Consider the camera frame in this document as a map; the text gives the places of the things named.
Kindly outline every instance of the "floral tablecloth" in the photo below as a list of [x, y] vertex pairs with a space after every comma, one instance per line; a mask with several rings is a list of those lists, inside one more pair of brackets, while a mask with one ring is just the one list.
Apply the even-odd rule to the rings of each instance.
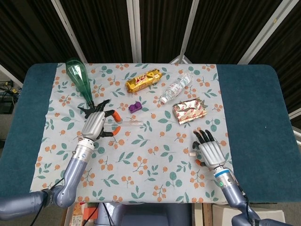
[[[143, 121], [143, 126], [122, 127], [116, 136], [95, 142], [77, 189], [78, 202], [225, 202], [213, 173], [200, 167], [202, 156], [192, 150], [193, 130], [208, 129], [221, 146], [226, 166], [232, 169], [215, 65], [87, 64], [86, 68], [95, 104], [110, 99], [105, 110], [115, 109], [123, 121]], [[164, 75], [157, 84], [127, 93], [128, 79], [154, 68]], [[162, 105], [159, 98], [165, 88], [188, 70], [193, 71], [193, 82]], [[205, 100], [207, 115], [179, 125], [172, 105], [195, 97]], [[128, 106], [135, 101], [143, 108], [131, 114]], [[66, 74], [65, 64], [58, 64], [31, 191], [50, 188], [63, 177], [85, 122], [78, 106], [87, 108], [86, 101]], [[196, 157], [188, 156], [192, 151], [197, 152]]]

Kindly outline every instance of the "snack bar wrapper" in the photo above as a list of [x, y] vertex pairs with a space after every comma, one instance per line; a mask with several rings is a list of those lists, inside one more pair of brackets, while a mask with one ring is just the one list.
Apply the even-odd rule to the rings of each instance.
[[162, 73], [158, 69], [151, 70], [145, 74], [139, 75], [126, 82], [127, 90], [135, 93], [151, 84], [158, 82], [162, 77]]
[[185, 122], [203, 117], [207, 114], [204, 100], [200, 100], [199, 97], [193, 100], [186, 100], [175, 104], [173, 109], [174, 115], [180, 125]]

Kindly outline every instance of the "purple object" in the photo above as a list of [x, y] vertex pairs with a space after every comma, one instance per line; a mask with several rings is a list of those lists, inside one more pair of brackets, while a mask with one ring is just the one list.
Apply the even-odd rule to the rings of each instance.
[[134, 105], [130, 105], [128, 107], [128, 109], [130, 110], [131, 113], [134, 113], [134, 112], [139, 111], [140, 109], [142, 109], [142, 105], [139, 101], [137, 101]]

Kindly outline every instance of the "blue cloth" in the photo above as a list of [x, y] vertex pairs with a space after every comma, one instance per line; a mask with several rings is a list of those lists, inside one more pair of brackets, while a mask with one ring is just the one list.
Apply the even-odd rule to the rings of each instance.
[[[56, 67], [37, 64], [27, 72], [0, 158], [0, 197], [30, 190]], [[301, 201], [301, 156], [275, 71], [267, 65], [217, 70], [233, 168], [249, 200]]]

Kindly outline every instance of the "robotic hand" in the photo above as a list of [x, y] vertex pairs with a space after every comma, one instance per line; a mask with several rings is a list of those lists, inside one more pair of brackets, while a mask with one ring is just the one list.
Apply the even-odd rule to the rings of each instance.
[[72, 152], [73, 155], [63, 177], [64, 186], [55, 185], [51, 189], [0, 199], [0, 220], [11, 220], [37, 213], [42, 207], [53, 203], [62, 208], [67, 208], [74, 203], [80, 178], [94, 150], [93, 143], [100, 137], [112, 137], [120, 131], [120, 127], [117, 127], [113, 132], [105, 132], [103, 130], [106, 117], [113, 116], [116, 122], [121, 121], [116, 111], [103, 111], [104, 106], [109, 101], [105, 100], [95, 110], [85, 112], [87, 121], [81, 132], [83, 140], [79, 141]]
[[214, 171], [214, 176], [225, 195], [230, 207], [240, 210], [242, 213], [232, 218], [233, 226], [288, 226], [272, 219], [260, 220], [255, 211], [248, 206], [248, 198], [239, 186], [233, 172], [224, 167], [225, 157], [213, 136], [208, 130], [199, 133], [193, 132], [199, 142], [195, 141], [192, 148], [200, 149], [202, 157], [210, 170]]

